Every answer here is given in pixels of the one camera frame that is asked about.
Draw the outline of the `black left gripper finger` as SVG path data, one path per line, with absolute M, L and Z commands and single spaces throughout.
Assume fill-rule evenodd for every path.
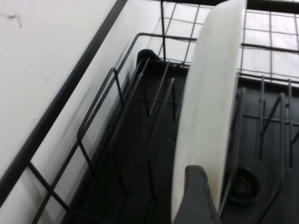
M 184 222 L 186 224 L 220 224 L 208 179 L 201 166 L 186 167 L 187 184 L 184 195 Z

